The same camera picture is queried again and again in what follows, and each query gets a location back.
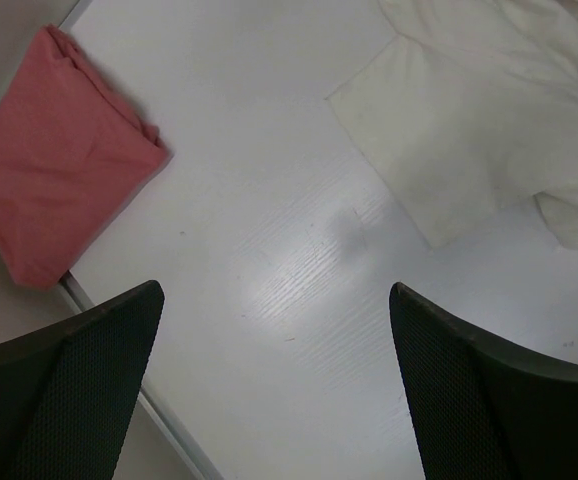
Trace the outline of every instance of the folded pink shirt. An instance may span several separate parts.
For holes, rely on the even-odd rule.
[[[55,285],[167,157],[74,41],[41,29],[0,102],[0,253],[14,281]]]

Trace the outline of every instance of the white table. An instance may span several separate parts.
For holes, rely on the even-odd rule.
[[[145,388],[207,476],[423,478],[397,280],[578,362],[578,252],[533,204],[432,252],[330,111],[393,36],[373,0],[95,0],[72,33],[175,153],[72,273],[162,283]]]

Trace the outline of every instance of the fabric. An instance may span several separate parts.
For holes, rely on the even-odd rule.
[[[65,336],[0,478],[113,479],[163,305],[151,280],[81,314],[89,322]]]
[[[77,45],[41,29],[0,103],[0,253],[13,279],[55,285],[167,156]]]
[[[561,188],[578,192],[570,183],[578,179],[578,2],[382,7],[396,38],[330,102],[429,243],[541,192],[541,204],[549,196],[551,207],[578,210],[569,204],[578,195]],[[578,221],[563,226],[571,214],[556,222],[550,213],[543,209],[559,238],[578,247]]]

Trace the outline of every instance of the white cloth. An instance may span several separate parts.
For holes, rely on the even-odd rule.
[[[544,192],[578,248],[578,1],[382,7],[396,38],[330,102],[429,243]]]

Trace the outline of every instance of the floor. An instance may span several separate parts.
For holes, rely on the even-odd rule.
[[[13,284],[0,259],[0,343],[73,314],[60,290],[36,292]],[[193,477],[142,405],[137,404],[115,480],[192,480]]]
[[[533,203],[432,251],[333,115],[395,35],[376,0],[94,0],[70,31],[174,154],[72,274],[97,303],[161,282],[145,385],[212,478],[423,478],[398,280],[578,362],[578,252]]]

